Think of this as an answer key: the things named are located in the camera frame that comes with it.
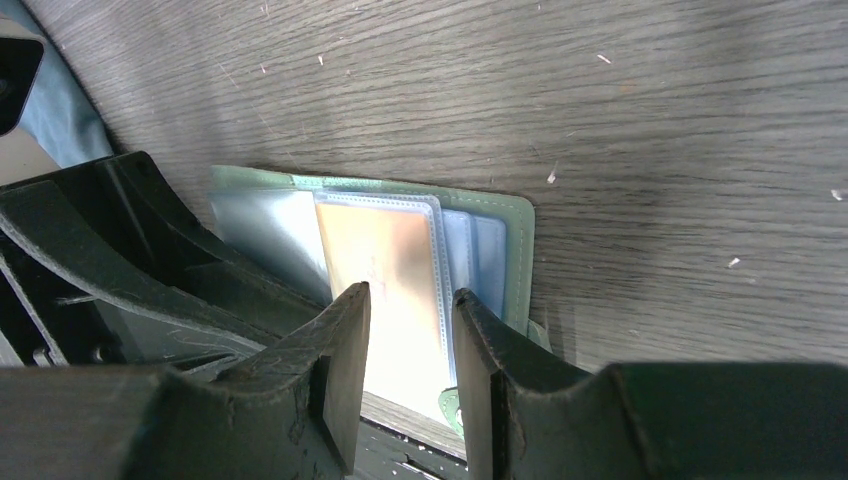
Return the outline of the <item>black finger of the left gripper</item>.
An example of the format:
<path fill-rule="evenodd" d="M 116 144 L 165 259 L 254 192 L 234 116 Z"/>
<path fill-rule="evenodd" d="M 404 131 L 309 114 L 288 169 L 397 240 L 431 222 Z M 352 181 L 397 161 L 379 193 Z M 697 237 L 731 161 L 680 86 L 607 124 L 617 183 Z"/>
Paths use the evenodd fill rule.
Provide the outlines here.
<path fill-rule="evenodd" d="M 1 189 L 1 332 L 23 361 L 247 357 L 319 312 L 207 230 L 143 152 Z"/>

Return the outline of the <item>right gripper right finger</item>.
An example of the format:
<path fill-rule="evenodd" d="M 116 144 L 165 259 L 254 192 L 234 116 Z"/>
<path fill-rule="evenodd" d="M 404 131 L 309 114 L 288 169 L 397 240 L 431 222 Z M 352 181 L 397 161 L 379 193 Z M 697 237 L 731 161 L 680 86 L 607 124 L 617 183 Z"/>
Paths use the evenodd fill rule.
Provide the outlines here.
<path fill-rule="evenodd" d="M 843 479 L 847 369 L 613 363 L 588 373 L 456 293 L 453 349 L 474 479 Z"/>

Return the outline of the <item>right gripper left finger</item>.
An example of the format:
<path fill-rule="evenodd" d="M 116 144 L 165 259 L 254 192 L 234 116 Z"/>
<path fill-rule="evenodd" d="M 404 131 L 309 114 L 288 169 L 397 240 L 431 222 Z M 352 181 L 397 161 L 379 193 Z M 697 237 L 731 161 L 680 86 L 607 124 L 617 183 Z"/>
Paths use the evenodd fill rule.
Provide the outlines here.
<path fill-rule="evenodd" d="M 171 368 L 1 372 L 5 479 L 341 479 L 352 474 L 370 325 L 350 285 L 203 382 Z"/>

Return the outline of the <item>green card holder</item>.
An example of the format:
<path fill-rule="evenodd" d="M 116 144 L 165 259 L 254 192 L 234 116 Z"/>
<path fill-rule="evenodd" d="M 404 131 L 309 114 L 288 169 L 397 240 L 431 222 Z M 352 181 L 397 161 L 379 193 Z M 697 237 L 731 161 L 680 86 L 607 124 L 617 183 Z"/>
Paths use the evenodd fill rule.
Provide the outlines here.
<path fill-rule="evenodd" d="M 315 212 L 319 193 L 422 199 L 436 213 L 438 250 L 449 277 L 446 339 L 453 377 L 438 397 L 441 421 L 462 431 L 453 306 L 468 290 L 497 319 L 543 347 L 546 329 L 529 317 L 535 210 L 519 196 L 392 180 L 288 174 L 216 166 L 209 201 L 218 236 L 308 298 L 328 304 L 333 295 Z"/>

